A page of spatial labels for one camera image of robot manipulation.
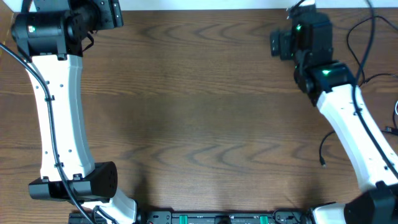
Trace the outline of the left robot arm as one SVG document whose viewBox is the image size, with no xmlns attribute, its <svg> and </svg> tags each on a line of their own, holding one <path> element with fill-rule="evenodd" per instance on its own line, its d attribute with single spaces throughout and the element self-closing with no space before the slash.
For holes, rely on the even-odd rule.
<svg viewBox="0 0 398 224">
<path fill-rule="evenodd" d="M 15 58 L 34 89 L 42 141 L 30 196 L 69 202 L 89 223 L 97 215 L 106 223 L 139 219 L 136 202 L 118 187 L 116 165 L 96 162 L 90 152 L 81 102 L 83 40 L 123 24 L 118 1 L 23 1 L 11 28 Z"/>
</svg>

